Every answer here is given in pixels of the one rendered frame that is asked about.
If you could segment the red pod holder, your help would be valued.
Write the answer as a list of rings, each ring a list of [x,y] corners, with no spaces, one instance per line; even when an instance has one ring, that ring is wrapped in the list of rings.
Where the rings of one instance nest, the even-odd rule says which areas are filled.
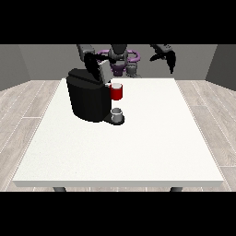
[[[111,83],[111,99],[120,100],[123,97],[123,85],[121,83]]]

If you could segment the pale grey machine lid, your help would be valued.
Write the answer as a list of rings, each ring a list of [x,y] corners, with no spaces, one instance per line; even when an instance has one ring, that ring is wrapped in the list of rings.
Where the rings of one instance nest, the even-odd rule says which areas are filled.
[[[112,79],[112,70],[110,67],[110,62],[108,60],[104,60],[99,63],[99,66],[102,81],[107,84]]]

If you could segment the black coffee machine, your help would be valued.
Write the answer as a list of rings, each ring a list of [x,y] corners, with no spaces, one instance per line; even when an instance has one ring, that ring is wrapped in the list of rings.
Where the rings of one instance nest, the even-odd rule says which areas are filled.
[[[72,110],[78,118],[93,123],[124,123],[124,115],[112,114],[112,89],[101,79],[97,80],[87,69],[74,68],[66,78]]]

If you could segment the grey and purple robot trunk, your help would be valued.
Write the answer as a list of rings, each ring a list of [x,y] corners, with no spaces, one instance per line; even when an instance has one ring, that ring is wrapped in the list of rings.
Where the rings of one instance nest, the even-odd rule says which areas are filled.
[[[98,54],[107,54],[115,60],[111,64],[111,70],[115,77],[121,77],[126,73],[128,77],[138,77],[137,63],[140,61],[140,53],[134,50],[128,50],[126,44],[112,44],[110,50],[98,51]]]

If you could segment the small grey cup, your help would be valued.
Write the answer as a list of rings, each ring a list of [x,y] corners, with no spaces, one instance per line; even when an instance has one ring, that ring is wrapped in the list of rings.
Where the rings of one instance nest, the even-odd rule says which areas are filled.
[[[112,121],[115,123],[119,123],[123,119],[123,112],[120,108],[113,108],[111,110]]]

